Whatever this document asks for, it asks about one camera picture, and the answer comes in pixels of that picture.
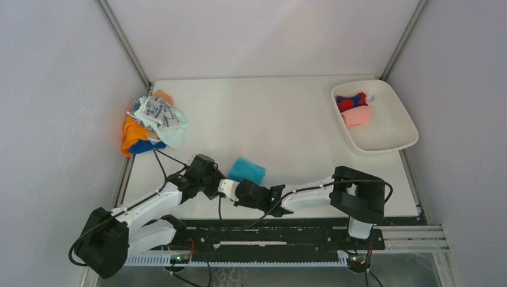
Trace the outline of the bright blue towel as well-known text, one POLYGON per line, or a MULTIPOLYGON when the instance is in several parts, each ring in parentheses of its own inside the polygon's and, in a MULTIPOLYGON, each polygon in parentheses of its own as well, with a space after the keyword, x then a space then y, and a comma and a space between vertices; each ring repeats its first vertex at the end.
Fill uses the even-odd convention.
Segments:
POLYGON ((261 185, 265 178, 265 173, 265 167, 261 167, 240 157, 233 164, 228 178, 237 182, 248 180, 257 185, 261 185))

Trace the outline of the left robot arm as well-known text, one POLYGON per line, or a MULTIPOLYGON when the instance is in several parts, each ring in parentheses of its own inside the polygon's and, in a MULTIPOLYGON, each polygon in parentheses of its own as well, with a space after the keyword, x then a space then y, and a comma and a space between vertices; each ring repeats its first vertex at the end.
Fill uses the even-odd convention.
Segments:
POLYGON ((187 226, 170 211, 200 192, 217 197, 219 185, 226 177, 213 162, 192 163, 176 173, 163 175, 160 187, 135 201, 111 210, 93 210, 69 248, 68 260, 108 279, 128 259, 153 248, 181 248, 193 253, 196 245, 187 226))

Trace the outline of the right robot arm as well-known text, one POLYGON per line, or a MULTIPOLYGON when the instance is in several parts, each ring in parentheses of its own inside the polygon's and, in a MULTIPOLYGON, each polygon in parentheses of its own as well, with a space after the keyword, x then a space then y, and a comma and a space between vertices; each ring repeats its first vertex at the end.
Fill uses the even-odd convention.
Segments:
POLYGON ((360 249, 368 243, 373 227, 384 221, 385 204, 393 187, 376 176, 338 166, 333 175, 300 186, 266 188, 248 180, 223 179, 219 192, 235 206, 260 210, 264 216, 283 217, 308 208, 331 206, 348 215, 346 243, 360 249))

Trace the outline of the mint green towel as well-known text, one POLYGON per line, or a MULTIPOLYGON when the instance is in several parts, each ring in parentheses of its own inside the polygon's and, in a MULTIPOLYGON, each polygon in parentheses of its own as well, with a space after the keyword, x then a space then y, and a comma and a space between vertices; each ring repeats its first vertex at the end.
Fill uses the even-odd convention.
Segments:
MULTIPOLYGON (((167 103, 169 103, 165 97, 161 97, 161 98, 164 99, 167 103)), ((172 109, 174 110, 179 122, 177 123, 176 120, 174 120, 170 123, 169 127, 165 127, 165 128, 155 127, 154 129, 152 129, 150 126, 144 126, 143 122, 135 119, 135 117, 133 116, 134 111, 128 112, 128 114, 135 120, 135 122, 140 124, 144 129, 146 129, 148 131, 148 140, 149 141, 151 141, 153 143, 162 141, 167 146, 169 146, 171 148, 177 148, 180 145, 180 143, 182 142, 184 134, 188 128, 188 121, 173 106, 172 106, 172 109)))

